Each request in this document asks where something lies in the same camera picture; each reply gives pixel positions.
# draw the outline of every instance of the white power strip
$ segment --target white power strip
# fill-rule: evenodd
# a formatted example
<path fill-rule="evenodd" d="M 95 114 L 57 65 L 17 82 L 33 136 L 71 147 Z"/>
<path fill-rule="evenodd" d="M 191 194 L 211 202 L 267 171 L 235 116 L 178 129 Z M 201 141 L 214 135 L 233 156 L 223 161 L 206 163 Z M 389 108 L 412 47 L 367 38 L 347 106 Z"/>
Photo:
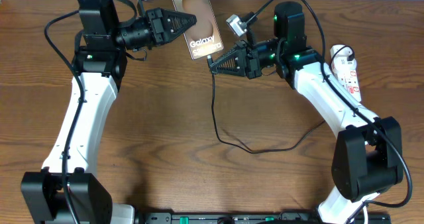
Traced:
<path fill-rule="evenodd" d="M 334 45 L 330 50 L 331 57 L 344 45 Z M 361 101 L 358 76 L 356 73 L 356 59 L 348 61 L 347 58 L 353 51 L 350 48 L 343 48 L 333 60 L 331 69 L 334 76 L 342 86 L 357 100 Z"/>

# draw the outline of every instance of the power strip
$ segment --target power strip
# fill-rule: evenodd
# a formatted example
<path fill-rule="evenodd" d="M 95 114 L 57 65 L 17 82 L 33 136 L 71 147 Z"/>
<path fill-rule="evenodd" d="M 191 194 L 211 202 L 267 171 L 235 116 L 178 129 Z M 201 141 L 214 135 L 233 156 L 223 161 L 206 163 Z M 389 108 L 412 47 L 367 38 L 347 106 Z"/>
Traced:
<path fill-rule="evenodd" d="M 334 45 L 330 50 L 331 57 L 344 45 Z M 347 58 L 353 51 L 350 48 L 343 48 L 333 60 L 331 69 L 334 76 L 342 86 L 357 100 L 361 101 L 358 76 L 356 73 L 356 59 L 348 61 Z"/>

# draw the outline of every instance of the wooden surface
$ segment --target wooden surface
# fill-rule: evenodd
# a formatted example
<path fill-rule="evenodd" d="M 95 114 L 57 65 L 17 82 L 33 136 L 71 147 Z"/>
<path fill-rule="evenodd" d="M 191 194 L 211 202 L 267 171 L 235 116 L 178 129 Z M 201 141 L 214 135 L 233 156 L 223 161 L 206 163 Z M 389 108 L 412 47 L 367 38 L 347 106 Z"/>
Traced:
<path fill-rule="evenodd" d="M 235 41 L 225 19 L 255 11 L 265 1 L 211 0 L 225 50 Z M 370 209 L 389 211 L 393 223 L 422 223 L 424 1 L 309 2 L 323 25 L 327 54 L 336 43 L 355 49 L 363 104 L 381 117 L 394 116 L 402 127 L 412 200 L 401 209 Z M 254 26 L 258 40 L 273 35 L 274 5 Z M 76 0 L 3 0 L 0 5 L 0 223 L 31 222 L 21 178 L 40 170 L 48 156 L 71 90 L 71 75 L 43 29 L 77 7 Z M 130 17 L 129 10 L 117 7 L 121 19 Z M 171 0 L 146 7 L 173 9 Z M 79 29 L 78 16 L 51 29 L 69 59 Z M 308 44 L 321 51 L 309 13 L 306 33 Z M 98 179 L 114 202 L 141 210 L 280 212 L 310 209 L 328 196 L 335 138 L 327 125 L 291 152 L 253 156 L 218 143 L 210 104 L 206 61 L 190 59 L 183 37 L 149 51 L 147 62 L 129 62 L 99 152 Z M 322 120 L 275 75 L 255 80 L 217 76 L 216 113 L 225 140 L 237 137 L 252 148 L 291 146 Z M 377 200 L 398 202 L 405 187 L 403 182 Z"/>

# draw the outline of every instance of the wooden table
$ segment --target wooden table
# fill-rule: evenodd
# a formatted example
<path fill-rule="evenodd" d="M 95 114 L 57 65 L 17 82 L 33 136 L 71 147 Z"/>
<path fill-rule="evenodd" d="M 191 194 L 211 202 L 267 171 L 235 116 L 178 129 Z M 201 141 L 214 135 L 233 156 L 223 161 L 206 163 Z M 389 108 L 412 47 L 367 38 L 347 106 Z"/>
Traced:
<path fill-rule="evenodd" d="M 225 50 L 236 40 L 225 19 L 255 11 L 265 1 L 211 0 Z M 321 20 L 327 47 L 344 43 L 355 48 L 363 104 L 381 117 L 395 117 L 402 127 L 403 153 L 414 181 L 412 200 L 401 209 L 370 209 L 389 211 L 393 223 L 422 223 L 424 1 L 308 1 Z M 258 40 L 273 36 L 275 4 L 254 25 Z M 173 9 L 171 0 L 145 6 Z M 1 223 L 32 221 L 21 178 L 40 170 L 48 156 L 72 78 L 44 39 L 43 28 L 77 7 L 76 0 L 3 0 L 0 5 Z M 121 20 L 131 16 L 127 8 L 117 9 Z M 321 51 L 315 22 L 307 11 L 305 16 L 308 44 Z M 80 29 L 78 16 L 51 29 L 69 59 Z M 334 185 L 335 138 L 327 125 L 291 152 L 250 155 L 217 141 L 211 92 L 205 59 L 192 61 L 183 37 L 149 51 L 147 62 L 129 61 L 99 152 L 97 177 L 114 202 L 143 211 L 280 212 L 311 209 L 328 196 Z M 322 120 L 277 75 L 255 80 L 217 76 L 216 113 L 225 140 L 236 137 L 255 149 L 291 146 Z M 398 202 L 405 191 L 403 182 L 377 200 Z"/>

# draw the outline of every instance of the white arm segment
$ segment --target white arm segment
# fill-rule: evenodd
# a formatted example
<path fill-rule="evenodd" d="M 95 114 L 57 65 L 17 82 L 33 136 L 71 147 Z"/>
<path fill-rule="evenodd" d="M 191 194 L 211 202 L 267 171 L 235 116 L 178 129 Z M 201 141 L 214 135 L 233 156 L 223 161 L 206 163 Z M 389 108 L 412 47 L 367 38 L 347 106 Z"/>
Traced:
<path fill-rule="evenodd" d="M 369 120 L 378 117 L 375 113 L 365 108 L 332 75 L 328 64 L 324 64 L 324 70 L 336 89 Z M 297 92 L 308 99 L 318 110 L 324 120 L 329 124 L 337 138 L 339 131 L 343 131 L 349 125 L 361 127 L 367 125 L 360 117 L 354 115 L 353 111 L 337 96 L 324 81 L 319 62 L 308 64 L 295 73 L 295 88 Z M 360 201 L 352 203 L 344 198 L 336 187 L 333 188 L 328 198 L 319 205 L 318 212 L 325 223 L 343 224 L 360 207 L 366 199 L 374 199 L 378 194 L 364 196 Z"/>
<path fill-rule="evenodd" d="M 118 89 L 113 78 L 102 77 L 100 73 L 84 72 L 79 76 L 84 90 L 85 102 L 74 129 L 70 143 L 68 173 L 75 168 L 83 168 L 86 173 L 97 174 L 97 153 L 105 121 Z M 49 167 L 51 173 L 62 173 L 62 151 L 74 119 L 80 97 L 80 89 L 75 78 L 72 80 L 71 101 L 66 111 L 59 137 L 42 168 Z"/>

